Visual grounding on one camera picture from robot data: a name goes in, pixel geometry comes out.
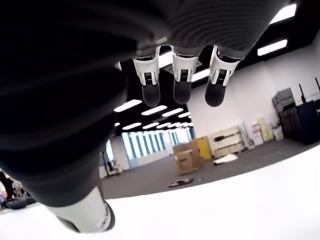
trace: stacked boxes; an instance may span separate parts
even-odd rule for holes
[[[269,137],[268,137],[268,132],[267,132],[267,126],[266,126],[266,122],[265,119],[263,117],[259,117],[258,118],[258,123],[260,126],[260,130],[261,130],[261,135],[263,138],[263,141],[268,141]]]
[[[252,139],[254,145],[260,145],[264,143],[264,140],[262,139],[261,129],[259,124],[254,124],[251,126],[252,130]]]
[[[178,174],[187,174],[202,168],[197,139],[173,147]]]

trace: white floor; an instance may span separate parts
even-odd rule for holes
[[[74,233],[39,205],[0,214],[0,239],[319,240],[320,146],[224,180],[108,202],[109,232]]]

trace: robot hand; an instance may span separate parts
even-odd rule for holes
[[[187,49],[171,46],[171,49],[174,75],[173,98],[178,104],[186,104],[191,96],[192,76],[196,71],[202,47]],[[159,51],[160,46],[151,55],[133,59],[142,85],[143,100],[149,107],[155,107],[160,102]],[[208,105],[217,107],[223,102],[229,79],[243,59],[244,57],[227,56],[219,47],[214,46],[205,91],[205,100]]]

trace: ceiling light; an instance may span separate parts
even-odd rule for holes
[[[186,116],[189,116],[190,115],[190,112],[185,112],[185,113],[182,113],[178,116],[178,118],[184,118]]]
[[[173,128],[173,127],[177,126],[178,124],[180,124],[180,122],[172,123],[168,126],[168,128]]]
[[[160,106],[151,108],[151,109],[149,109],[148,111],[142,112],[141,115],[148,116],[148,115],[151,115],[151,114],[160,112],[160,111],[162,111],[162,110],[164,110],[164,109],[166,109],[166,108],[167,108],[167,106],[160,105]]]
[[[157,125],[159,125],[159,123],[158,123],[158,122],[154,122],[154,123],[151,123],[151,124],[149,124],[149,125],[146,125],[146,126],[144,126],[144,127],[142,127],[142,128],[143,128],[143,129],[149,129],[149,128],[152,128],[152,127],[157,126]]]
[[[162,117],[169,117],[169,116],[171,116],[171,115],[173,115],[173,114],[180,113],[180,112],[182,112],[183,110],[184,110],[183,108],[177,108],[177,109],[175,109],[175,110],[168,111],[168,112],[162,114]]]
[[[208,77],[209,74],[210,74],[210,69],[209,68],[207,68],[205,70],[202,70],[200,72],[197,72],[192,76],[191,82],[195,82],[195,81],[197,81],[199,79],[203,79],[205,77]]]
[[[270,24],[274,24],[284,19],[293,17],[296,14],[297,4],[291,4],[282,8],[277,15],[272,19]]]
[[[168,51],[165,54],[159,56],[159,68],[163,68],[169,64],[172,64],[173,57],[172,51]]]
[[[133,128],[135,128],[135,127],[140,126],[141,124],[142,124],[141,122],[136,122],[136,123],[133,123],[133,124],[131,124],[131,125],[125,126],[125,127],[123,127],[122,129],[123,129],[123,130],[133,129]]]
[[[114,111],[119,113],[119,112],[122,112],[124,110],[129,109],[129,108],[132,108],[135,105],[138,105],[140,103],[142,103],[141,100],[133,99],[131,101],[126,102],[125,104],[122,104],[121,106],[118,106]]]
[[[181,127],[184,127],[186,126],[188,123],[187,122],[183,122],[183,123],[180,123],[179,125],[177,125],[178,128],[181,128]]]
[[[164,123],[164,124],[161,124],[161,125],[157,126],[156,128],[157,128],[157,129],[162,129],[162,128],[170,125],[170,124],[171,124],[171,122],[167,122],[167,123]]]
[[[282,49],[285,46],[287,46],[287,43],[288,43],[288,40],[282,40],[282,41],[278,41],[276,43],[273,43],[271,45],[264,46],[264,47],[258,49],[257,54],[258,54],[258,56],[262,56],[262,55],[271,53],[273,51],[276,51],[278,49]]]

